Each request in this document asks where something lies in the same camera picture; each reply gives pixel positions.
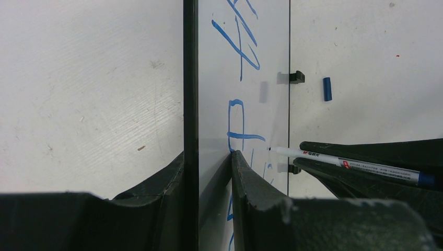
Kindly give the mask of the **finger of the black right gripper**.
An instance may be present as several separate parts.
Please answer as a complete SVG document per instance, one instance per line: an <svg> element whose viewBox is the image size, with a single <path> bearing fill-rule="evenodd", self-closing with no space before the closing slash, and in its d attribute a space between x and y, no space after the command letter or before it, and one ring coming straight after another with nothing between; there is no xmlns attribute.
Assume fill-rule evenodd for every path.
<svg viewBox="0 0 443 251"><path fill-rule="evenodd" d="M337 198L390 199L407 203L423 218L434 239L442 239L441 191L397 184L390 178L306 158L297 158L293 163L313 175Z"/></svg>
<svg viewBox="0 0 443 251"><path fill-rule="evenodd" d="M303 141L301 150L442 175L442 139L375 144Z"/></svg>

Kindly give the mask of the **black framed whiteboard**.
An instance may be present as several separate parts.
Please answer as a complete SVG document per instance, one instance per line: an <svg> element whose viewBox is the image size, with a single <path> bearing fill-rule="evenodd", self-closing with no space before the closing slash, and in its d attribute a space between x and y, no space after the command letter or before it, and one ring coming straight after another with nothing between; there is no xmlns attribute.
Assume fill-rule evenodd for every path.
<svg viewBox="0 0 443 251"><path fill-rule="evenodd" d="M184 152L199 249L234 250L230 156L288 194L290 1L184 1Z"/></svg>

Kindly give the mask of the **blue marker cap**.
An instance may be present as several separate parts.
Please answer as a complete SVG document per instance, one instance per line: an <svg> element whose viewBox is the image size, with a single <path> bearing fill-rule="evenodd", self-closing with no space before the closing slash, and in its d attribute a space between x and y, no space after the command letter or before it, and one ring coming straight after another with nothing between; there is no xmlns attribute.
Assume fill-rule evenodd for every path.
<svg viewBox="0 0 443 251"><path fill-rule="evenodd" d="M332 100L331 79L329 77L323 79L323 98L326 102Z"/></svg>

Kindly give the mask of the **blue whiteboard marker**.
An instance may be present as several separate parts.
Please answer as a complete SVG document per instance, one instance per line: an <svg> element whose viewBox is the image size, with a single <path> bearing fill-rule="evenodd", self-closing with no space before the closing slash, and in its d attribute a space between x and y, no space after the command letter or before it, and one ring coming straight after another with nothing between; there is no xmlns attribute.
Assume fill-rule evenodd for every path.
<svg viewBox="0 0 443 251"><path fill-rule="evenodd" d="M348 170L358 170L366 173L376 174L382 177L389 177L399 180L408 185L419 187L437 188L442 185L442 175L432 175L423 171L410 170L400 167L363 162L355 159L337 157L333 155L320 154L305 150L296 150L286 147L270 147L269 151L292 158L305 158L313 161L320 161L326 164L343 167Z"/></svg>

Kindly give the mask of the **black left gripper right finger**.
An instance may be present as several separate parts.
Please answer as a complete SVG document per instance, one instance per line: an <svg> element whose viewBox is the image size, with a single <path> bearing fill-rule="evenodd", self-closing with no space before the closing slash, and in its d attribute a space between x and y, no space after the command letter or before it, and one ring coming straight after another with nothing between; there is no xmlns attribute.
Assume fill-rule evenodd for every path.
<svg viewBox="0 0 443 251"><path fill-rule="evenodd" d="M235 250L437 250L406 203L294 199L231 154Z"/></svg>

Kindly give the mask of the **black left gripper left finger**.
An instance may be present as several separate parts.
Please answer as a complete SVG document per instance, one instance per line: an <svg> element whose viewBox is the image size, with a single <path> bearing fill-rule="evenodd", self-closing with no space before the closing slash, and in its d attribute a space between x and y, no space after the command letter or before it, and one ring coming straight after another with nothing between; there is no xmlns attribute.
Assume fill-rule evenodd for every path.
<svg viewBox="0 0 443 251"><path fill-rule="evenodd" d="M183 155L114 199L1 194L1 250L180 250Z"/></svg>

